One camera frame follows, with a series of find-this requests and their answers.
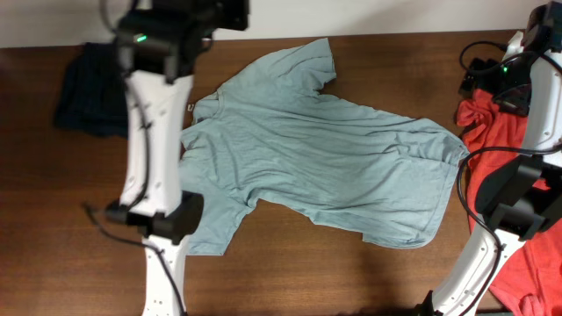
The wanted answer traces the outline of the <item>folded dark navy garment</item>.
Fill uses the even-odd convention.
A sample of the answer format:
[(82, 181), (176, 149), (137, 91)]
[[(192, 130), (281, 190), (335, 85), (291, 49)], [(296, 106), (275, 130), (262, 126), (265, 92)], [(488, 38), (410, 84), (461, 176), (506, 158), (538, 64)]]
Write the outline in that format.
[(53, 124), (97, 137), (128, 136), (126, 87), (113, 44), (86, 43), (69, 63)]

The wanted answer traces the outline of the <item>red printed t-shirt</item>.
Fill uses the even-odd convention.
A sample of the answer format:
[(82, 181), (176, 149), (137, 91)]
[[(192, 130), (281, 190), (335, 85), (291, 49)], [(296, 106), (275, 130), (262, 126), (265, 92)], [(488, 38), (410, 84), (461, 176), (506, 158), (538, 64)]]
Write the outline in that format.
[[(458, 106), (456, 124), (473, 152), (483, 147), (521, 147), (527, 119), (500, 111), (493, 95), (477, 89)], [(490, 286), (514, 315), (561, 316), (561, 224), (517, 250)]]

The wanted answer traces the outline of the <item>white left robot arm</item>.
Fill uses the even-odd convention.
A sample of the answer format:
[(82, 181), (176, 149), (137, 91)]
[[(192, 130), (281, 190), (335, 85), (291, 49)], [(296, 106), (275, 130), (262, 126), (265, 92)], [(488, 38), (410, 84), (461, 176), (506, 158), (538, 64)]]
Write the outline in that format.
[(190, 236), (204, 198), (182, 190), (178, 164), (184, 113), (197, 58), (218, 29), (244, 31), (248, 0), (138, 2), (113, 26), (117, 62), (126, 85), (126, 182), (104, 214), (138, 229), (145, 251), (145, 315), (182, 316)]

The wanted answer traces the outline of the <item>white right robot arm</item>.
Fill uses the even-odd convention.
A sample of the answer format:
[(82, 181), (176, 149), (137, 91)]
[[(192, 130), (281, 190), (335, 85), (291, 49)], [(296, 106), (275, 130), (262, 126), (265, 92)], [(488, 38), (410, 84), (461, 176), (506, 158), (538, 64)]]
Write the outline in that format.
[(561, 3), (536, 7), (524, 32), (498, 48), (495, 64), (465, 66), (465, 88), (493, 85), (503, 111), (527, 118), (515, 158), (486, 176), (473, 205), (475, 227), (449, 276), (413, 313), (473, 315), (508, 259), (561, 218)]

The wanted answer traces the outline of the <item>light teal t-shirt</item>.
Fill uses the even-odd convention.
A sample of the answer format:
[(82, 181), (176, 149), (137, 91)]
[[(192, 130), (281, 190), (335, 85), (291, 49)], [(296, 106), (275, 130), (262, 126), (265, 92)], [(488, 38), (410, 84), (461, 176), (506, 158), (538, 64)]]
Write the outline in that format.
[(223, 255), (261, 201), (385, 248), (420, 248), (442, 222), (467, 155), (427, 118), (323, 92), (336, 77), (326, 39), (267, 54), (196, 102), (179, 175), (205, 207), (190, 255)]

